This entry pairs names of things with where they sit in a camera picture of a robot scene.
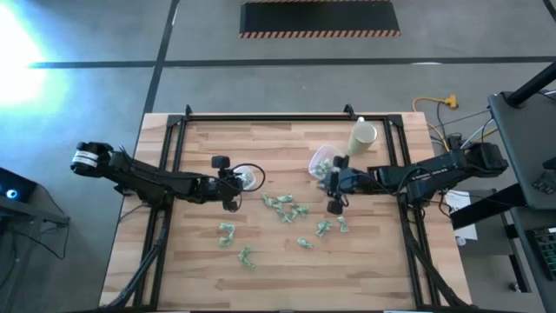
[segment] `black metal frame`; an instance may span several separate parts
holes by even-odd
[[[411,159],[409,156],[409,148],[407,146],[407,139],[404,130],[404,125],[402,121],[401,115],[355,115],[353,109],[348,104],[344,110],[347,114],[260,114],[260,115],[203,115],[203,114],[191,114],[191,109],[189,106],[186,108],[185,115],[170,115],[167,120],[166,125],[166,133],[164,135],[164,143],[162,146],[162,153],[161,153],[161,160],[159,167],[161,169],[165,169],[167,165],[168,155],[169,155],[169,144],[170,139],[172,136],[173,129],[179,125],[179,132],[178,132],[178,139],[177,145],[175,150],[175,162],[172,168],[173,171],[178,171],[180,168],[180,160],[182,154],[183,143],[185,141],[185,133],[186,133],[186,126],[187,122],[213,122],[213,121],[246,121],[246,122],[253,122],[253,121],[353,121],[356,120],[357,117],[365,117],[366,120],[372,122],[381,122],[384,125],[385,130],[385,138],[387,142],[387,150],[389,161],[392,165],[398,165],[397,156],[395,153],[395,146],[394,146],[394,136],[392,132],[392,127],[394,126],[399,135],[400,140],[400,149],[401,155],[403,158],[404,164],[410,164]],[[170,226],[171,215],[172,215],[172,205],[170,204],[169,207],[162,209],[156,209],[151,211],[151,215],[149,217],[149,223],[147,225],[147,232],[145,234],[145,242],[143,246],[143,257],[147,251],[150,250],[150,246],[152,245],[155,228],[156,228],[156,220],[161,211],[164,212],[164,219],[163,223],[165,223],[168,227]],[[425,276],[428,282],[428,289],[431,295],[431,304],[425,304],[423,301],[422,289],[420,286],[419,280],[419,271],[417,268],[417,264],[415,262],[415,255],[412,250],[408,247],[407,242],[411,240],[410,238],[413,237],[412,234],[409,233],[410,225],[409,221],[404,218],[407,215],[405,206],[398,201],[398,208],[400,211],[400,223],[402,234],[404,237],[404,243],[406,245],[406,253],[407,253],[407,266],[409,268],[409,277],[412,284],[412,290],[414,293],[414,303],[417,310],[422,310],[426,308],[427,310],[431,311],[445,311],[445,312],[487,312],[487,310],[479,310],[474,308],[451,308],[451,307],[444,307],[441,306],[440,303],[440,296],[438,293],[437,287],[433,284],[433,281],[428,273],[425,272]],[[415,220],[416,220],[416,227],[417,227],[417,237],[420,244],[420,248],[424,252],[428,261],[431,261],[431,254],[428,247],[427,241],[427,234],[425,231],[425,224],[423,222],[422,215],[420,214],[420,210],[415,211]],[[157,257],[155,274],[154,274],[154,283],[153,288],[150,295],[150,302],[149,304],[143,304],[143,292],[144,292],[144,278],[139,283],[136,288],[136,293],[133,301],[133,306],[130,308],[125,308],[127,311],[129,310],[136,310],[136,311],[156,311],[158,306],[158,297],[160,295],[160,288],[162,284],[162,273],[163,273],[163,266],[164,266],[164,257],[166,251],[166,245],[169,238],[169,232],[171,230],[168,229],[168,233],[166,235],[166,240],[164,240],[162,249],[160,250],[160,254]]]

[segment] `concrete floor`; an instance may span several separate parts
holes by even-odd
[[[290,57],[536,57],[556,50],[556,24],[542,1],[395,0],[402,37],[240,40],[239,0],[181,0],[168,60]],[[145,69],[18,70],[27,62],[154,61],[170,0],[0,2],[0,166],[44,185],[71,216],[68,256],[34,251],[15,312],[96,307],[122,198],[113,183],[70,172],[78,141],[133,150],[153,74]],[[513,90],[546,63],[165,69],[154,112],[408,111],[415,97],[455,93],[444,122],[484,110],[487,96]],[[437,124],[435,104],[420,108]],[[469,136],[488,114],[447,126]],[[488,141],[501,146],[500,137]],[[470,179],[460,189],[504,188]],[[482,308],[540,312],[536,294],[505,290],[509,262],[465,257],[473,302]]]

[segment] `hazard stripe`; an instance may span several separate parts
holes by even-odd
[[[242,4],[247,3],[328,3],[328,2],[392,2],[392,0],[248,0],[243,1]]]
[[[330,37],[399,37],[399,30],[302,30],[302,31],[253,31],[239,34],[241,39],[272,38],[330,38]]]

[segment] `wooden tabletop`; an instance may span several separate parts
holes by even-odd
[[[422,113],[403,116],[412,162],[434,156]],[[148,114],[142,124],[136,158],[158,166],[167,114]],[[214,155],[232,165],[257,163],[267,174],[264,186],[243,194],[236,213],[220,203],[197,205],[176,200],[159,297],[159,310],[404,310],[414,309],[397,202],[392,196],[349,196],[344,217],[351,230],[340,233],[337,216],[327,213],[328,198],[308,174],[316,150],[329,143],[345,150],[353,122],[189,122],[181,171],[215,175]],[[369,151],[351,158],[350,166],[389,165],[384,129]],[[399,142],[394,139],[398,159]],[[260,172],[255,171],[260,182]],[[261,194],[291,193],[309,206],[307,217],[281,223]],[[122,214],[139,204],[124,201]],[[433,263],[458,296],[470,303],[467,281],[449,220],[436,206],[426,208],[425,224]],[[137,269],[149,209],[122,220],[104,282],[101,304],[113,300]],[[316,224],[329,220],[332,230],[317,237]],[[232,246],[219,248],[220,223],[236,227]],[[314,244],[300,247],[303,236]],[[238,253],[249,244],[249,270]],[[423,294],[428,299],[420,267]],[[150,284],[145,289],[149,300]]]

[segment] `black and orange striped mat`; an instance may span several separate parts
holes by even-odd
[[[390,0],[254,0],[242,4],[240,38],[399,35]]]

